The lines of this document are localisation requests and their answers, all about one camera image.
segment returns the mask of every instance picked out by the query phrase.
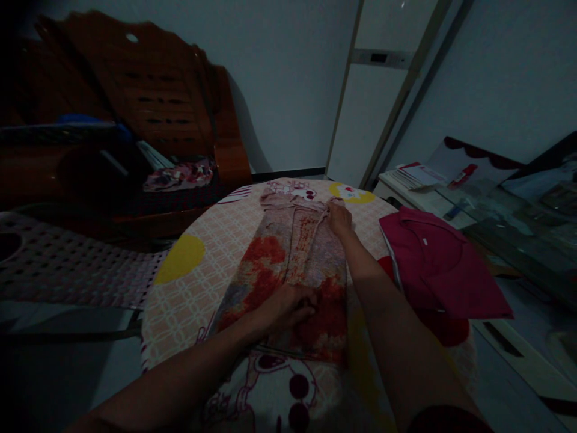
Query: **cartoon tablecloth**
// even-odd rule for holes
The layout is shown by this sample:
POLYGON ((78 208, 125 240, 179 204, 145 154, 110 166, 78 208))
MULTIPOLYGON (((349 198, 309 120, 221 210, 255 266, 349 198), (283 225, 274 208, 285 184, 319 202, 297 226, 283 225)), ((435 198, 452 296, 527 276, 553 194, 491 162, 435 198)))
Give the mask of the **cartoon tablecloth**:
MULTIPOLYGON (((389 256, 378 220, 396 210, 339 182, 281 178, 245 186, 198 218, 174 244, 150 292, 142 324, 146 371, 206 338, 215 311, 263 216, 265 188, 307 200, 344 199, 354 229, 376 258, 389 256)), ((326 363, 250 352, 192 416, 194 428, 250 431, 395 431, 365 319, 347 276, 347 370, 326 363)), ((477 383, 472 334, 446 349, 469 392, 477 383)))

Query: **forearm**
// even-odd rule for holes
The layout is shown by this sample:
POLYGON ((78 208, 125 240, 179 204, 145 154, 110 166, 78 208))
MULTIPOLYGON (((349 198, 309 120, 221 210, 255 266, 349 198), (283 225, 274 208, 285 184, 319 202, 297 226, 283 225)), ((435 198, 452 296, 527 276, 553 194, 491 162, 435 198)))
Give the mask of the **forearm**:
POLYGON ((432 405, 452 405, 481 417, 441 347, 354 232, 341 236, 379 371, 399 431, 432 405))
POLYGON ((262 336, 251 315, 147 372, 69 427, 149 431, 171 424, 213 391, 243 348, 262 336))

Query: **clothing pile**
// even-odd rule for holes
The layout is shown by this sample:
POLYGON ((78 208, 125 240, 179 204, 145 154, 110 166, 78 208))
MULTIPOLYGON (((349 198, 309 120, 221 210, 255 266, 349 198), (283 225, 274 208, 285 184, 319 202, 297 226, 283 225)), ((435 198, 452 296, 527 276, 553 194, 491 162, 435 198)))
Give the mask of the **clothing pile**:
POLYGON ((170 192, 179 189, 199 188, 213 178, 215 162, 202 158, 196 162, 181 162, 172 168, 160 168, 142 186, 144 192, 170 192))
MULTIPOLYGON (((340 198, 331 202, 344 206, 340 198)), ((316 313, 261 349, 343 364, 346 359, 346 261, 328 226, 328 207, 300 196, 265 190, 264 217, 235 273, 209 334, 262 304, 283 283, 317 289, 316 313)))

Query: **hand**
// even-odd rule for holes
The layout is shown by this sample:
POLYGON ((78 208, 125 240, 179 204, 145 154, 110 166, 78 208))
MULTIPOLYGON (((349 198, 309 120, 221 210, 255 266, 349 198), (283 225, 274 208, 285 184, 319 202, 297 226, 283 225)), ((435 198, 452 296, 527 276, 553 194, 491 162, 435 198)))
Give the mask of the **hand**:
POLYGON ((346 207, 329 203, 329 210, 329 227, 339 239, 353 231, 353 216, 346 207))
POLYGON ((279 333, 312 316, 317 305, 314 289, 283 284, 252 314, 263 335, 279 333))

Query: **glass surface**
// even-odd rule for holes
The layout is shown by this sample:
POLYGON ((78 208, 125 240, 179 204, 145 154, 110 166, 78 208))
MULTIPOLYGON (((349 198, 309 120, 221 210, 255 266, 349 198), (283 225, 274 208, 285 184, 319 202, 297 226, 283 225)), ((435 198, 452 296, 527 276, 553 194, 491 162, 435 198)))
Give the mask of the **glass surface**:
POLYGON ((484 244, 543 291, 577 312, 577 218, 475 183, 437 193, 478 224, 465 234, 484 244))

